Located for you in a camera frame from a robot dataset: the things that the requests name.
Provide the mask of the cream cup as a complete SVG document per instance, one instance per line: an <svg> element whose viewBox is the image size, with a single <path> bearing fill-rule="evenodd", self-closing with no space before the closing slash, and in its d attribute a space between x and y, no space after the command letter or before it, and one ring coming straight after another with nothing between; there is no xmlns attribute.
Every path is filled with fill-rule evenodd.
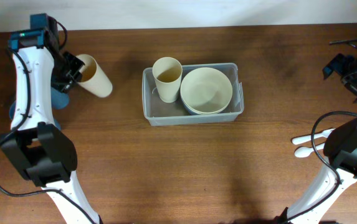
<svg viewBox="0 0 357 224"><path fill-rule="evenodd" d="M77 55L77 58L84 63L79 70L82 79L78 84L99 98L108 97L112 93L113 85L97 61L88 54Z"/></svg>
<svg viewBox="0 0 357 224"><path fill-rule="evenodd" d="M172 57L159 58L152 67L160 99L165 103L173 103L178 99L183 67Z"/></svg>

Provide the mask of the blue cup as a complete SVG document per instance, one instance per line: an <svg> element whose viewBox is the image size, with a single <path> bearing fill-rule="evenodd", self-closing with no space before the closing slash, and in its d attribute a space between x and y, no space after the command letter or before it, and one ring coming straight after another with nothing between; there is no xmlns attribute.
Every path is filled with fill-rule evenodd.
<svg viewBox="0 0 357 224"><path fill-rule="evenodd" d="M69 104L70 98L68 94L61 93L55 88L51 88L51 105L53 109L61 110L67 107Z"/></svg>
<svg viewBox="0 0 357 224"><path fill-rule="evenodd" d="M16 100L9 110L9 116L12 119L11 129L15 128L24 119L26 111L27 103ZM60 124L53 117L51 102L31 103L29 114L18 130L36 128L39 123L53 124L57 129L61 130Z"/></svg>

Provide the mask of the blue cup front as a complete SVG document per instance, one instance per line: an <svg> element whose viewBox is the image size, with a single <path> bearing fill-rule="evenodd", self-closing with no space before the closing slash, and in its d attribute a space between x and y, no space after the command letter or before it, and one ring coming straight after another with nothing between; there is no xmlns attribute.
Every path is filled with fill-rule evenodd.
<svg viewBox="0 0 357 224"><path fill-rule="evenodd" d="M15 128L24 119L26 111L27 103L16 100L9 110L9 116L12 119L11 129ZM31 103L29 114L18 130L36 128L39 123L53 124L57 129L61 130L60 124L53 117L51 102Z"/></svg>

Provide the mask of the cream cup front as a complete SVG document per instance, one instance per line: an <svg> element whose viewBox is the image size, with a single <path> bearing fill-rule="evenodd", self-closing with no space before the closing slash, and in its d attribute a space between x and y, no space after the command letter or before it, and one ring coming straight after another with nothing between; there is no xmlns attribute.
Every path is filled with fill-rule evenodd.
<svg viewBox="0 0 357 224"><path fill-rule="evenodd" d="M160 99L165 103L173 103L178 99L183 67L172 57L159 58L152 67Z"/></svg>

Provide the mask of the blue bowl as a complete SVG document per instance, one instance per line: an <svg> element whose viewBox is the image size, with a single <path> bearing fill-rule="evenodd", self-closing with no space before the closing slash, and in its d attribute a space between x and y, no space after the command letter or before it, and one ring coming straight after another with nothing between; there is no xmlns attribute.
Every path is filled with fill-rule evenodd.
<svg viewBox="0 0 357 224"><path fill-rule="evenodd" d="M187 107L186 105L184 106L184 108L186 109L186 111L191 114L191 115L210 115L210 114L218 114L221 113L225 110L225 108L221 109L221 110L217 110L217 111L212 111L212 112L201 112L201 111L197 111L193 108Z"/></svg>

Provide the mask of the cream bowl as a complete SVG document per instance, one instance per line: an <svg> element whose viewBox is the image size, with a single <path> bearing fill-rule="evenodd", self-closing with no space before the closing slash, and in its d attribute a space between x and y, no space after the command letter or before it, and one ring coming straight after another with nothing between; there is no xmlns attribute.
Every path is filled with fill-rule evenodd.
<svg viewBox="0 0 357 224"><path fill-rule="evenodd" d="M182 100L184 109L191 115L201 115L201 114L218 114L225 110L229 103L227 104L217 104L211 101L206 102L200 106L195 106L194 108L189 106L184 100Z"/></svg>
<svg viewBox="0 0 357 224"><path fill-rule="evenodd" d="M181 100L195 107L208 101L217 104L231 102L233 87L228 77L221 71L202 67L190 71L182 80Z"/></svg>

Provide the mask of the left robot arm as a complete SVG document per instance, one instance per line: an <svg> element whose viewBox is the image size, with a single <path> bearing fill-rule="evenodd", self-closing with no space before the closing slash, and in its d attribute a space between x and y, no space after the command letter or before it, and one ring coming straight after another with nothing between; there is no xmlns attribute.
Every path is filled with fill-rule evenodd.
<svg viewBox="0 0 357 224"><path fill-rule="evenodd" d="M59 27L46 13L33 14L29 29L10 36L16 103L11 130L1 135L0 148L20 176L38 187L27 196L47 194L67 223L101 223L79 184L75 146L52 114L52 92L66 95L81 80L84 66L62 50Z"/></svg>

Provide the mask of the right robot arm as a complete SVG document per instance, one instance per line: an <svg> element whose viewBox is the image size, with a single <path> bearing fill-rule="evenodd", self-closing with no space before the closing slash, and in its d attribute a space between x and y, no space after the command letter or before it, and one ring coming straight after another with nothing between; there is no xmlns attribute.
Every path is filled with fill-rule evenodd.
<svg viewBox="0 0 357 224"><path fill-rule="evenodd" d="M339 74L341 82L357 99L357 58L338 54L322 72L325 78L332 73ZM315 132L317 126L323 119L335 114L351 116L352 120L335 129L327 129L326 141L316 145L315 139L321 136ZM323 165L302 197L275 217L274 223L321 223L337 198L357 182L357 113L326 113L315 121L310 135L293 138L292 142L311 142L311 151Z"/></svg>

